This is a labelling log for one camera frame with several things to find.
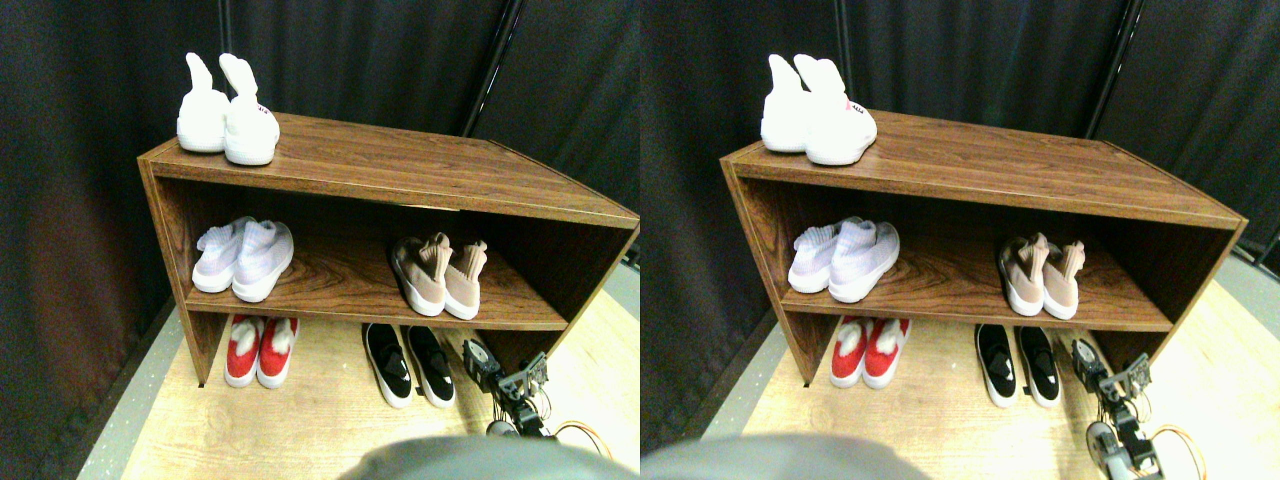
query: metal pole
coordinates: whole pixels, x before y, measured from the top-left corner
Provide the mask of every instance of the metal pole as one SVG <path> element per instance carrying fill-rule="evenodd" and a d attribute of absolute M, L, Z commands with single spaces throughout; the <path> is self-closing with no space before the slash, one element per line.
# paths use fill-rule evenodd
<path fill-rule="evenodd" d="M 1129 41 L 1133 40 L 1133 32 L 1138 28 L 1138 19 L 1142 17 L 1142 3 L 1143 0 L 1129 0 L 1129 5 L 1125 6 L 1124 23 L 1120 24 L 1116 37 L 1112 41 L 1111 68 L 1107 69 L 1107 76 L 1102 79 L 1098 104 L 1093 108 L 1093 116 L 1089 118 L 1089 127 L 1084 131 L 1084 138 L 1092 140 L 1098 133 L 1098 122 L 1102 120 L 1102 111 L 1106 110 L 1107 101 L 1111 100 L 1111 90 L 1115 87 L 1116 76 L 1120 74 L 1120 68 L 1124 67 L 1124 56 L 1129 52 Z"/>
<path fill-rule="evenodd" d="M 471 114 L 467 115 L 467 123 L 462 127 L 462 132 L 460 132 L 462 137 L 471 137 L 475 132 L 476 122 L 480 120 L 480 113 L 484 111 L 484 104 L 489 100 L 489 91 L 493 90 L 493 82 L 498 79 L 498 70 L 502 69 L 502 60 L 507 55 L 507 47 L 511 45 L 511 38 L 516 35 L 516 23 L 520 22 L 520 12 L 524 6 L 524 0 L 507 0 L 507 6 L 503 8 L 502 20 L 498 22 L 498 29 L 493 33 L 493 40 L 489 42 L 489 69 L 485 70 L 484 81 L 481 81 L 476 91 L 476 99 L 471 102 Z"/>

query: wooden shoe rack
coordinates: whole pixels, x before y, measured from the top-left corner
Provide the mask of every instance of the wooden shoe rack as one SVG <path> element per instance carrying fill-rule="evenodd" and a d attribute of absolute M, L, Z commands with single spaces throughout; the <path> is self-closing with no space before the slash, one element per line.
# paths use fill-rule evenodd
<path fill-rule="evenodd" d="M 854 165 L 819 166 L 760 142 L 721 159 L 806 385 L 840 315 L 1084 329 L 1112 366 L 1155 358 L 1248 223 L 1107 142 L 872 114 L 878 138 Z M 795 238 L 850 215 L 897 228 L 897 264 L 858 303 L 791 291 Z M 1020 316 L 1005 301 L 998 248 L 1036 232 L 1084 242 L 1070 320 Z"/>
<path fill-rule="evenodd" d="M 640 219 L 502 145 L 279 114 L 265 166 L 193 154 L 170 140 L 138 157 L 187 346 L 204 385 L 229 314 L 475 329 L 508 370 L 553 351 L 635 239 Z M 275 289 L 246 303 L 191 283 L 210 227 L 283 221 L 294 256 Z M 480 314 L 421 316 L 387 260 L 406 236 L 489 244 Z"/>

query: shoe pair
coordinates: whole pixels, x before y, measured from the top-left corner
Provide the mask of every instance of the shoe pair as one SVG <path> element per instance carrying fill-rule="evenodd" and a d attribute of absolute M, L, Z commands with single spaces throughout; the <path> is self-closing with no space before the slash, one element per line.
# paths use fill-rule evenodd
<path fill-rule="evenodd" d="M 1019 326 L 1014 329 L 1014 334 L 1018 337 L 1032 397 L 1041 407 L 1056 406 L 1062 398 L 1062 388 L 1048 335 L 1039 326 Z M 982 376 L 987 380 L 987 394 L 997 407 L 1007 408 L 1014 404 L 1018 392 L 1009 335 L 1002 325 L 978 325 L 973 335 Z"/>
<path fill-rule="evenodd" d="M 392 270 L 410 308 L 426 316 L 448 310 L 458 319 L 474 319 L 480 312 L 480 270 L 489 259 L 486 248 L 484 242 L 476 242 L 454 257 L 449 237 L 443 233 L 429 242 L 416 237 L 396 242 L 390 251 Z"/>
<path fill-rule="evenodd" d="M 408 362 L 401 349 L 396 328 L 387 324 L 364 324 L 362 337 L 369 364 L 374 367 L 378 387 L 383 398 L 392 407 L 404 408 L 413 393 L 413 380 L 408 374 Z M 440 342 L 426 326 L 401 326 L 401 335 L 408 346 L 410 357 L 417 366 L 417 381 L 431 404 L 448 408 L 453 406 L 453 378 L 449 360 L 440 348 Z"/>
<path fill-rule="evenodd" d="M 239 300 L 256 303 L 275 288 L 275 280 L 293 261 L 293 234 L 283 223 L 242 216 L 210 228 L 196 250 L 202 251 L 191 283 L 205 293 L 232 288 Z"/>
<path fill-rule="evenodd" d="M 850 216 L 837 224 L 810 227 L 795 241 L 796 256 L 787 282 L 800 293 L 823 289 L 845 303 L 858 302 L 897 261 L 897 229 Z"/>
<path fill-rule="evenodd" d="M 861 105 L 849 101 L 845 81 L 828 59 L 796 55 L 796 70 L 778 55 L 769 55 L 773 91 L 764 97 L 760 138 L 778 152 L 805 152 L 819 165 L 849 165 L 861 159 L 876 141 L 876 120 Z M 800 78 L 809 91 L 800 87 Z"/>
<path fill-rule="evenodd" d="M 1019 237 L 1005 243 L 998 264 L 1005 297 L 1018 315 L 1033 316 L 1043 308 L 1062 320 L 1075 316 L 1080 303 L 1075 274 L 1084 268 L 1084 243 L 1059 248 L 1039 233 L 1032 239 Z"/>
<path fill-rule="evenodd" d="M 289 375 L 289 360 L 298 342 L 298 319 L 236 315 L 227 342 L 223 378 L 234 388 L 247 387 L 257 375 L 266 388 L 280 388 Z"/>
<path fill-rule="evenodd" d="M 196 54 L 187 54 L 191 92 L 178 110 L 178 145 L 196 152 L 227 151 L 227 160 L 241 165 L 266 165 L 275 156 L 280 124 L 271 110 L 257 102 L 257 82 L 248 61 L 232 54 L 218 58 L 236 100 L 214 90 L 214 77 Z"/>
<path fill-rule="evenodd" d="M 831 356 L 831 383 L 850 388 L 864 378 L 867 387 L 877 390 L 888 387 L 910 334 L 911 320 L 906 319 L 841 317 Z"/>

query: black and white shoe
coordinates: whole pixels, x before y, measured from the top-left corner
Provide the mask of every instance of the black and white shoe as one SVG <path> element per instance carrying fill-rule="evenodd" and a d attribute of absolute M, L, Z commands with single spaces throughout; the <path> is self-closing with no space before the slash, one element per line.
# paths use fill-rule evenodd
<path fill-rule="evenodd" d="M 426 399 L 440 408 L 452 407 L 453 378 L 449 360 L 444 356 L 435 334 L 426 326 L 401 326 L 401 337 L 404 337 L 408 356 L 417 366 L 417 383 L 422 385 Z"/>
<path fill-rule="evenodd" d="M 387 324 L 364 324 L 365 353 L 378 376 L 378 387 L 383 398 L 392 407 L 408 407 L 413 393 L 413 380 L 408 376 L 408 364 L 396 338 L 396 328 Z"/>
<path fill-rule="evenodd" d="M 1039 326 L 1020 326 L 1014 333 L 1018 337 L 1018 349 L 1023 355 L 1023 366 L 1027 367 L 1027 380 L 1030 384 L 1032 398 L 1041 407 L 1053 407 L 1062 399 L 1062 389 L 1059 384 L 1057 364 L 1053 362 L 1053 344 L 1050 343 L 1044 329 Z"/>
<path fill-rule="evenodd" d="M 1014 358 L 1009 351 L 1009 335 L 1004 325 L 978 325 L 973 333 L 978 344 L 978 364 L 987 379 L 987 393 L 1000 408 L 1014 404 L 1018 380 L 1014 379 Z"/>

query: red sneaker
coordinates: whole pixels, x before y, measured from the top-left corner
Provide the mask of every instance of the red sneaker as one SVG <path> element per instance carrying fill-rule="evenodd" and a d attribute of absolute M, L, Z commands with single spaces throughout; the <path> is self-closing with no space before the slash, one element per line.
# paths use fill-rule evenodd
<path fill-rule="evenodd" d="M 266 388 L 280 388 L 289 376 L 289 358 L 298 342 L 298 319 L 271 317 L 262 333 L 262 352 L 259 353 L 257 383 Z"/>
<path fill-rule="evenodd" d="M 232 338 L 227 342 L 227 384 L 242 388 L 253 381 L 257 372 L 257 351 L 262 338 L 262 317 L 236 315 L 232 319 Z"/>
<path fill-rule="evenodd" d="M 911 334 L 911 320 L 879 319 L 872 328 L 870 344 L 867 349 L 867 387 L 882 389 L 893 380 L 897 361 L 902 358 L 902 347 Z"/>
<path fill-rule="evenodd" d="M 867 352 L 867 324 L 861 317 L 844 316 L 836 329 L 836 351 L 831 356 L 831 383 L 840 388 L 858 384 Z"/>

